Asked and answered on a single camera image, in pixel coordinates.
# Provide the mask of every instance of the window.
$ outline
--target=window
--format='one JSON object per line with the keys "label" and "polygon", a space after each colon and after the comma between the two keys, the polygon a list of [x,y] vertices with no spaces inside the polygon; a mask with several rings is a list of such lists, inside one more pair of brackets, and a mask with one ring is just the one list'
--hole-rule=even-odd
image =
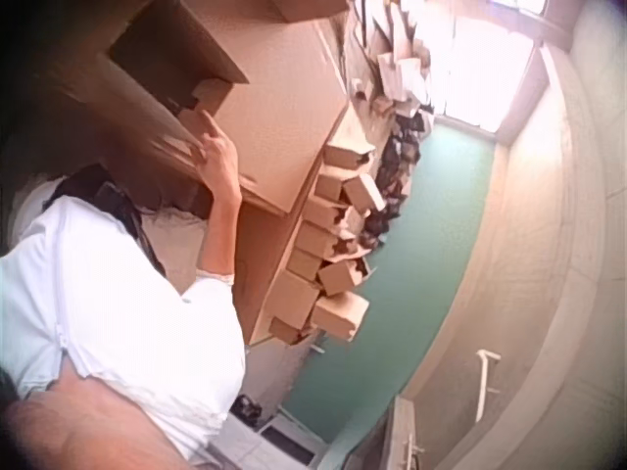
{"label": "window", "polygon": [[533,41],[489,22],[444,13],[436,17],[424,30],[435,112],[496,132],[524,75]]}
{"label": "window", "polygon": [[534,15],[542,15],[545,10],[547,0],[492,0],[494,3],[500,3],[506,7],[515,8],[517,10],[526,10]]}

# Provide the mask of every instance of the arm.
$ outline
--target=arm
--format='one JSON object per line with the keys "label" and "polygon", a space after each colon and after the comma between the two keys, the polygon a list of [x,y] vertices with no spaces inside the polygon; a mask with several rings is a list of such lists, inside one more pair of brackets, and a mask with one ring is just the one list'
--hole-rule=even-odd
{"label": "arm", "polygon": [[214,195],[199,268],[211,274],[235,273],[237,217],[242,203],[237,174],[237,150],[209,113],[202,111],[206,128],[202,149],[192,149],[198,174]]}

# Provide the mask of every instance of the skin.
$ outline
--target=skin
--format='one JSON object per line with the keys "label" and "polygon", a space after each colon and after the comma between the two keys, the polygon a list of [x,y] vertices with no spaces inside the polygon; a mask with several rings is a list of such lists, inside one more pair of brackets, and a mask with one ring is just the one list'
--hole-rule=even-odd
{"label": "skin", "polygon": [[[208,113],[202,112],[201,119],[206,127],[203,148],[192,149],[192,155],[199,177],[214,194],[214,205],[199,267],[232,275],[242,203],[237,151]],[[194,468],[135,403],[98,379],[80,378],[66,357],[59,380],[46,392],[14,403],[4,419],[37,469]]]}

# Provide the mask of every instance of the white metal handle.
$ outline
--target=white metal handle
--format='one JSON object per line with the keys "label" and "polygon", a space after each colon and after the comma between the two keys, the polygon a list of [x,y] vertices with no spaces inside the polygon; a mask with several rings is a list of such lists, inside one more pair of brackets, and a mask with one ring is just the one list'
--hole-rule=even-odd
{"label": "white metal handle", "polygon": [[496,354],[488,350],[479,350],[477,355],[481,359],[481,383],[479,384],[479,402],[477,403],[477,417],[475,423],[481,421],[483,418],[483,412],[486,407],[486,393],[491,392],[497,394],[499,391],[494,389],[488,389],[488,362],[489,359],[493,359],[496,362],[501,360],[501,355]]}

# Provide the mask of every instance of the hand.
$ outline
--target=hand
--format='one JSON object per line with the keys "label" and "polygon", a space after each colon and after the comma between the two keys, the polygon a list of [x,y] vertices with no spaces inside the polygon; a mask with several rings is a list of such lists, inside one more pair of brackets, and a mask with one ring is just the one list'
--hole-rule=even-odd
{"label": "hand", "polygon": [[235,145],[209,113],[200,111],[199,115],[205,127],[205,132],[199,139],[203,148],[191,148],[192,161],[198,175],[213,193],[214,201],[239,207],[242,193],[239,188]]}

